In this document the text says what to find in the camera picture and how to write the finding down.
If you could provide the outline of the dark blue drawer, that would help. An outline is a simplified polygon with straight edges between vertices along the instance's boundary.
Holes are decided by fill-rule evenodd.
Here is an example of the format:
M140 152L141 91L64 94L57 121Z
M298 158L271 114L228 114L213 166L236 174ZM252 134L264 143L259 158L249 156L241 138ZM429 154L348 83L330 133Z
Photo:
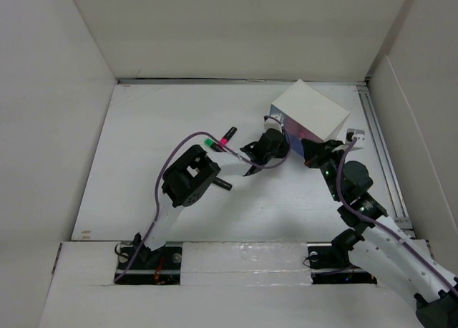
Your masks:
M287 134L290 140L292 151L300 157L304 158L304 149L301 139L290 132L287 132Z

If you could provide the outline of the light blue drawer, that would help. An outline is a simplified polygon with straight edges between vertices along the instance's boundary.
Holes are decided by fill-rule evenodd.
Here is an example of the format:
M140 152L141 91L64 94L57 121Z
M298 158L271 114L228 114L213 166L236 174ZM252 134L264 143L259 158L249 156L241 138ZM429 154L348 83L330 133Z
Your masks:
M280 124L283 124L286 118L284 112L280 110L279 108L277 108L275 105L271 105L269 115L275 118L276 120L278 120Z

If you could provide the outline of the small black object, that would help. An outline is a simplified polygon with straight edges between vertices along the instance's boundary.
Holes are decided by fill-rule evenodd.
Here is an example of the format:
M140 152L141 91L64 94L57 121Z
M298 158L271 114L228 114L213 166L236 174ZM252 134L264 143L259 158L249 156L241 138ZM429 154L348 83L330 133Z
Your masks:
M213 184L218 186L219 188L225 189L225 190L231 190L233 188L233 185L228 183L227 181L220 179L220 178L215 178L213 180Z

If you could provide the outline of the pink drawer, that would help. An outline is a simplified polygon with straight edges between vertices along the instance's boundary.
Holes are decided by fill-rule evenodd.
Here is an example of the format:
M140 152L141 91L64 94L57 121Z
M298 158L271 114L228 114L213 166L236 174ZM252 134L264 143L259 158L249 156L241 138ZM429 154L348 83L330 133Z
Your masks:
M308 130L307 128L305 128L304 126L302 126L295 120L288 118L284 122L284 125L285 125L286 130L290 134L298 138L299 140L306 139L306 140L310 140L316 143L323 142L323 140L319 136L315 135L314 133L312 133L310 130Z

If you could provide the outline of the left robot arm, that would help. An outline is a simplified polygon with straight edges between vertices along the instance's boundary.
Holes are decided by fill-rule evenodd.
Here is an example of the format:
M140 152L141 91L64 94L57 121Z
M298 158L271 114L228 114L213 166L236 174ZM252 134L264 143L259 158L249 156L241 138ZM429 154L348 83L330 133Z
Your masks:
M285 133L267 129L259 140L251 142L240 152L205 151L192 145L170 166L161 171L155 189L157 212L155 226L148 242L135 251L135 260L144 268L159 261L162 248L178 216L199 201L212 182L221 176L252 176L262 170L276 168L286 159L290 143Z

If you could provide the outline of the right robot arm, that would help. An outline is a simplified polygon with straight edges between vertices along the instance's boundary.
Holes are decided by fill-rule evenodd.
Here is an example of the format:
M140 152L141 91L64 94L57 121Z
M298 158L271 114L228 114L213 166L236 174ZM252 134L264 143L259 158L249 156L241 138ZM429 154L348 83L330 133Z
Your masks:
M438 264L405 234L369 194L367 167L346 156L357 143L302 140L304 164L321 171L338 213L348 229L331 241L326 254L313 257L339 266L356 266L395 291L411 305L423 327L457 326L457 275Z

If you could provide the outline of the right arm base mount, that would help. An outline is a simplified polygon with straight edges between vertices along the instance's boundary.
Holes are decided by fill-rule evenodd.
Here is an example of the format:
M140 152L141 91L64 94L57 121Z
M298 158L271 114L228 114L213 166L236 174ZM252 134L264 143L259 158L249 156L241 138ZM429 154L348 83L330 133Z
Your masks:
M354 266L349 252L360 235L347 229L328 243L307 243L303 265L311 270L313 285L378 284L375 276Z

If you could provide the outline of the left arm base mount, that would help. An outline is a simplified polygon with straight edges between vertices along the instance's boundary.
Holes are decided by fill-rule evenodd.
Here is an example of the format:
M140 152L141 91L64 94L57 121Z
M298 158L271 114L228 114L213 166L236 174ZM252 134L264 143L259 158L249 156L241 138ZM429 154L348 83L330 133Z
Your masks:
M151 251L142 244L141 235L137 233L132 242L119 242L114 249L117 256L115 284L155 286L180 284L182 244L165 244Z

